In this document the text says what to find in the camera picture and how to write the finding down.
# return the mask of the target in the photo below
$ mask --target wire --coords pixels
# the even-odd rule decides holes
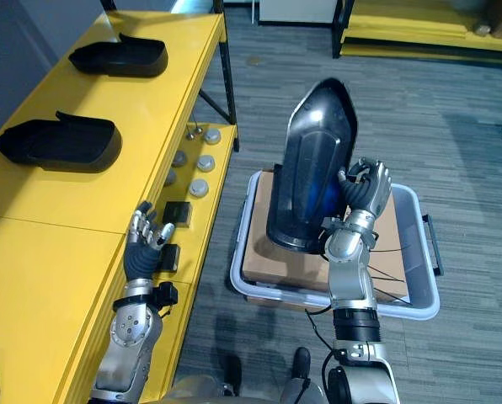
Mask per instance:
[[[371,253],[391,253],[393,251],[406,250],[408,247],[410,247],[410,245],[401,248],[394,248],[393,250],[371,250]]]
[[[391,280],[392,282],[403,282],[401,279],[393,279],[393,278],[381,278],[380,276],[371,276],[373,279],[379,279],[379,280]]]
[[[413,304],[412,304],[412,303],[410,303],[409,301],[403,300],[403,299],[401,299],[400,297],[397,297],[397,296],[395,296],[395,295],[390,295],[389,293],[387,293],[387,292],[385,292],[385,291],[383,291],[383,290],[380,290],[380,289],[378,289],[378,288],[373,288],[373,289],[374,289],[374,290],[376,290],[376,291],[378,291],[378,292],[380,292],[380,293],[383,293],[383,294],[384,294],[384,295],[386,295],[386,296],[392,297],[392,298],[393,298],[393,299],[395,299],[395,300],[402,301],[405,305],[413,306]]]
[[[323,309],[321,309],[319,311],[307,311],[307,314],[309,316],[317,316],[319,314],[325,313],[326,311],[330,311],[331,308],[332,308],[332,305],[328,305],[328,307],[324,307]]]
[[[303,396],[303,393],[305,393],[305,390],[307,390],[307,388],[309,387],[309,385],[311,385],[311,379],[309,379],[308,377],[306,377],[303,380],[302,389],[300,390],[300,394],[298,394],[298,397],[296,397],[296,400],[294,401],[294,404],[298,404],[298,402],[300,401],[300,399]]]
[[[324,361],[322,362],[322,386],[324,388],[324,393],[326,393],[326,397],[328,398],[329,401],[329,393],[328,393],[328,383],[326,383],[326,367],[328,366],[329,360],[334,356],[334,351],[329,351],[328,355],[326,355],[326,358],[324,358]]]
[[[315,322],[312,320],[311,318],[311,313],[309,313],[309,310],[308,309],[305,309],[305,314],[307,314],[307,318],[309,319],[309,321],[311,322],[311,325],[312,325],[312,329],[313,331],[315,332],[315,334],[317,334],[317,337],[318,339],[320,339],[324,345],[326,345],[328,347],[328,349],[331,351],[332,350],[332,347],[329,343],[326,342],[326,340],[324,338],[322,338],[322,336],[318,333],[318,329],[317,329],[317,325],[315,324]]]
[[[395,278],[394,276],[392,276],[392,275],[390,275],[390,274],[387,274],[387,273],[385,273],[384,271],[381,271],[380,269],[375,268],[375,267],[373,267],[373,266],[371,266],[371,265],[369,265],[369,264],[367,264],[367,266],[368,266],[369,268],[371,268],[371,269],[373,269],[373,270],[375,270],[375,271],[379,272],[379,273],[380,273],[380,274],[382,274],[382,275],[386,275],[386,276],[388,276],[388,277],[389,277],[389,278],[391,278],[392,280],[397,280],[397,281],[399,281],[399,282],[403,282],[403,283],[404,283],[404,281],[403,281],[402,279],[397,279],[397,278]]]

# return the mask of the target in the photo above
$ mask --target bin handle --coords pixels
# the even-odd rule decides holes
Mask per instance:
[[[440,253],[438,252],[438,241],[436,241],[435,228],[433,227],[433,221],[429,215],[422,216],[423,222],[427,223],[429,226],[430,240],[433,243],[433,250],[435,250],[436,267],[433,268],[435,276],[442,276],[444,274],[444,265],[440,258]]]

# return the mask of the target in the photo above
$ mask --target yellow shelf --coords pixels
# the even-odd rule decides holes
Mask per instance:
[[[0,218],[1,404],[50,403],[61,392],[122,241],[119,234]]]
[[[182,196],[178,186],[163,190],[163,181],[213,53],[226,39],[223,16],[110,13],[73,49],[113,40],[119,32],[163,40],[166,71],[148,79],[89,76],[64,57],[0,130],[53,119],[59,109],[113,120],[123,139],[116,162],[99,174],[46,172],[0,154],[0,404],[87,402],[109,341],[111,306],[125,283],[121,261],[131,213],[141,200],[165,200],[159,199],[164,191]],[[237,135],[236,126],[217,127],[222,142],[208,146],[217,162],[207,174],[210,193],[193,202],[188,234],[176,231],[182,263],[188,263],[176,275],[158,278],[176,282],[179,303],[164,319],[145,400],[168,389],[178,363]],[[194,240],[192,257],[186,237]]]
[[[206,255],[211,223],[215,219],[217,204],[221,196],[236,127],[213,124],[200,124],[200,126],[204,128],[204,131],[212,127],[219,129],[222,139],[212,146],[207,145],[201,138],[195,138],[193,141],[183,139],[180,142],[179,149],[185,152],[188,162],[183,167],[174,168],[177,182],[163,188],[157,209],[159,212],[163,212],[168,201],[190,202],[192,206],[191,222],[189,228],[178,227],[171,239],[171,243],[180,246],[178,271],[176,274],[160,273],[159,280],[197,284],[202,260]],[[203,154],[213,156],[216,161],[216,167],[209,173],[203,173],[195,166],[198,157]],[[191,181],[197,178],[204,179],[210,187],[210,191],[203,198],[196,198],[188,192]]]
[[[222,140],[216,145],[207,145],[201,138],[188,141],[185,138],[180,142],[179,150],[185,152],[188,162],[184,167],[175,168],[177,182],[163,188],[161,197],[157,203],[160,215],[165,203],[170,200],[187,201],[192,205],[191,222],[189,228],[178,227],[174,232],[171,243],[180,246],[179,266],[176,274],[160,273],[154,277],[154,282],[170,280],[179,287],[182,284],[189,286],[187,299],[179,297],[178,311],[171,315],[173,321],[178,316],[181,322],[178,323],[178,333],[163,336],[153,350],[152,370],[148,378],[145,390],[142,393],[141,402],[161,399],[168,388],[172,385],[174,372],[178,365],[179,351],[184,341],[185,329],[189,319],[193,299],[200,280],[202,264],[206,256],[208,242],[210,241],[211,228],[216,218],[217,206],[221,198],[223,183],[227,173],[228,163],[231,155],[232,140],[236,136],[236,126],[200,124],[204,131],[215,127],[220,130]],[[209,173],[203,173],[195,166],[200,155],[209,154],[214,157],[216,167]],[[188,187],[193,179],[202,178],[206,180],[210,188],[208,194],[203,198],[196,198],[189,194]],[[173,328],[165,328],[165,331],[173,332]],[[173,347],[167,349],[164,341],[172,341]],[[160,386],[160,374],[165,378]]]
[[[479,55],[477,51],[459,52],[449,48],[425,49],[417,45],[352,44],[345,42],[342,56],[405,57],[414,59],[439,59],[446,61],[475,61],[502,64],[497,56]]]
[[[502,51],[502,40],[472,32],[478,16],[456,11],[448,1],[356,0],[345,38],[389,40]]]
[[[156,200],[224,25],[220,14],[116,12],[99,17],[73,49],[126,35],[162,40],[168,66],[155,78],[79,72],[64,56],[0,130],[55,111],[115,122],[122,150],[98,174],[14,164],[0,153],[0,216],[123,234],[142,199]],[[110,202],[107,197],[116,196]]]

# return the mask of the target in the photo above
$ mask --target white plastic bin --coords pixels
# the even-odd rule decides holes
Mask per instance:
[[[245,254],[260,173],[255,173],[249,180],[237,245],[232,257],[230,273],[232,285],[238,292],[249,297],[278,300],[316,308],[326,307],[329,305],[329,297],[326,293],[295,289],[284,285],[252,284],[246,282],[242,276],[243,255]],[[435,271],[430,261],[418,196],[409,187],[397,183],[392,185],[392,192],[399,239],[403,247],[403,265],[411,306],[399,301],[379,303],[378,314],[410,320],[429,320],[438,313],[440,298],[436,288]]]

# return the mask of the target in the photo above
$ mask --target cardboard box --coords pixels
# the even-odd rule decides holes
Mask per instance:
[[[243,277],[247,281],[284,284],[308,290],[328,290],[328,262],[319,255],[285,250],[266,236],[273,173],[263,172],[254,200],[253,215],[243,258]],[[389,295],[408,295],[400,251],[393,197],[375,223],[379,238],[371,251],[369,273],[373,277],[379,301],[392,301]]]

